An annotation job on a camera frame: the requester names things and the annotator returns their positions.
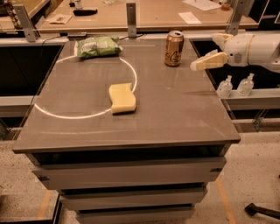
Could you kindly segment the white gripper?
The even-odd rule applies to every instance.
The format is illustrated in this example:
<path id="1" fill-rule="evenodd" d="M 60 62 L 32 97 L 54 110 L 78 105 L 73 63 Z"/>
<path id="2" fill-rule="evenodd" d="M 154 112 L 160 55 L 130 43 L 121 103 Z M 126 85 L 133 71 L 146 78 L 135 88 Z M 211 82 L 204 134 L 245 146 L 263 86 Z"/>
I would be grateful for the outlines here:
<path id="1" fill-rule="evenodd" d="M 233 36 L 226 33 L 214 33 L 213 42 L 223 48 L 223 52 L 210 52 L 207 55 L 193 61 L 190 68 L 193 71 L 223 67 L 229 64 L 232 67 L 245 67 L 249 60 L 249 46 L 253 38 L 252 34 L 238 34 Z"/>

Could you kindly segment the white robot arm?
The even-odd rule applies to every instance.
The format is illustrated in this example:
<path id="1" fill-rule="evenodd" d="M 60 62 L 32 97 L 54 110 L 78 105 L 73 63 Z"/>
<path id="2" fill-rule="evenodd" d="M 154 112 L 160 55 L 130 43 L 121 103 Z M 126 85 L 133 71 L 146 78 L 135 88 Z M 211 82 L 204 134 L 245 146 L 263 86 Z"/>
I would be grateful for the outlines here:
<path id="1" fill-rule="evenodd" d="M 220 48 L 212 50 L 190 65 L 193 71 L 223 67 L 260 66 L 272 72 L 280 71 L 280 34 L 215 33 L 213 42 Z"/>

